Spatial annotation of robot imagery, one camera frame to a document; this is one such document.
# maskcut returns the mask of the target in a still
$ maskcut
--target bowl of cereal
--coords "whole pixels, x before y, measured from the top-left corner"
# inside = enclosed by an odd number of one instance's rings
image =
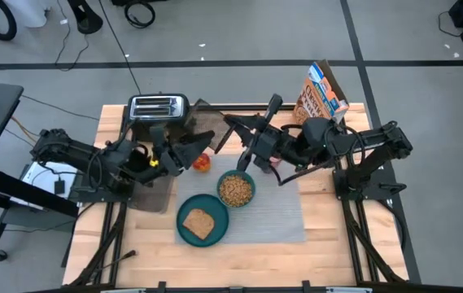
[[[240,208],[255,196],[255,182],[243,171],[230,170],[218,180],[216,192],[226,207]]]

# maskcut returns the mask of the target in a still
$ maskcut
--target black metal frame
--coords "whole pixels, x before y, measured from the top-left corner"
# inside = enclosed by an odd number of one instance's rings
[[[0,192],[14,196],[45,209],[76,217],[78,207],[70,200],[25,183],[0,171]]]
[[[211,110],[217,110],[217,111],[223,111],[223,112],[226,112],[226,111],[265,111],[267,109],[267,104],[242,104],[242,105],[241,104],[234,104],[234,105],[223,104],[223,105],[211,105],[208,107]],[[295,107],[294,103],[284,103],[281,106],[280,111],[292,111],[294,107]],[[124,117],[125,115],[123,114],[123,121],[120,127],[121,132],[126,126],[126,120]],[[341,169],[341,168],[342,167],[341,167],[340,162],[337,161],[336,169]],[[349,200],[348,199],[341,200],[341,204],[343,207],[343,215],[344,215],[344,220],[345,220],[346,227],[347,227],[347,236],[348,236],[350,253],[352,257],[352,266],[354,270],[356,284],[360,285],[365,282],[363,278],[363,272],[361,269],[360,253],[359,253],[358,246],[356,243],[357,236],[360,236],[360,235],[356,236],[356,233],[351,228],[349,228],[349,223],[352,224],[351,217],[353,217]],[[126,209],[126,204],[122,203],[120,208]],[[369,228],[368,228],[368,223],[367,223],[366,215],[365,215],[365,208],[363,206],[362,200],[356,201],[356,211],[358,214],[358,219],[354,225],[359,225],[360,227],[360,231],[358,232],[361,232],[361,236],[364,237],[363,241],[361,242],[365,242],[365,244],[367,244],[366,242],[368,241],[370,245]],[[105,235],[107,231],[110,229],[110,226],[107,225],[106,220],[107,220],[107,215],[105,215],[105,222],[103,224],[102,235]],[[403,227],[403,229],[407,230],[408,232],[408,227],[406,225]],[[123,232],[121,231],[121,233],[118,235],[117,239],[115,240],[112,261],[117,260],[120,256],[122,238],[123,238]],[[374,252],[375,248],[373,248],[372,245],[370,246],[371,247],[369,247],[369,250],[372,250]],[[369,254],[367,247],[365,248],[365,252],[367,255],[367,260],[369,261],[370,280],[373,282],[378,282],[379,277],[378,277],[378,267],[376,265],[377,261],[375,261],[373,257]],[[381,260],[382,260],[381,256],[376,251],[375,253],[377,254],[376,257],[379,257],[379,263],[381,263]],[[113,286],[116,285],[117,269],[118,269],[117,264],[113,265],[110,269],[110,282],[109,282],[110,285],[113,285]],[[310,286],[308,289],[309,289],[309,292],[310,291],[312,292],[325,291],[325,287]],[[263,288],[260,288],[260,287],[242,288],[240,287],[240,288],[234,288],[234,291],[236,292],[244,292],[244,291],[247,291],[247,292],[302,292],[302,290],[303,290],[303,286],[302,287],[263,287]],[[168,288],[167,291],[168,292],[206,292],[206,291],[207,292],[218,292],[218,291],[226,292],[226,291],[230,291],[230,288]],[[159,287],[156,289],[147,288],[146,292],[161,292],[161,290],[159,289]]]

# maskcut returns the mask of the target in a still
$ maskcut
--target teal plate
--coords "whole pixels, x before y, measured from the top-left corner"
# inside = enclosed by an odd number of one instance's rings
[[[215,221],[215,228],[204,239],[200,239],[182,225],[190,211],[200,208]],[[195,195],[188,198],[177,213],[177,230],[182,239],[195,247],[208,247],[219,242],[224,237],[229,225],[228,209],[213,195]]]

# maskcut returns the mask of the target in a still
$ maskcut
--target teal bowl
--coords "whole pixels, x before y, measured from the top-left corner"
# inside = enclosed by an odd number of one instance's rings
[[[205,211],[215,221],[215,227],[210,234],[204,239],[200,239],[191,233],[182,225],[190,211],[194,208],[200,208]],[[187,199],[177,212],[177,230],[182,239],[195,247],[209,247],[219,242],[224,237],[229,225],[228,209],[214,195],[195,195]]]
[[[228,176],[232,176],[232,175],[236,175],[236,176],[240,176],[242,177],[245,181],[247,181],[247,183],[251,184],[251,193],[252,193],[252,197],[251,199],[249,199],[249,201],[247,203],[245,203],[244,205],[240,206],[240,207],[231,207],[229,206],[224,200],[222,200],[222,196],[221,196],[221,184],[222,184],[222,181],[224,180],[224,178],[228,177]],[[243,171],[238,171],[238,170],[229,170],[228,172],[224,173],[219,179],[218,179],[218,182],[216,184],[216,193],[218,194],[218,198],[221,200],[221,202],[228,208],[241,208],[241,207],[244,207],[246,205],[248,205],[254,198],[255,198],[255,192],[256,192],[256,187],[255,187],[255,182],[253,181],[253,178],[251,178],[251,176],[249,176],[249,174],[243,172]]]

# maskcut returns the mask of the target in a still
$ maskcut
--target cereal box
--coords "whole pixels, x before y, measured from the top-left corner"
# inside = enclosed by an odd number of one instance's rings
[[[327,60],[313,63],[294,109],[296,122],[302,124],[309,117],[324,117],[339,123],[347,110],[347,98]]]

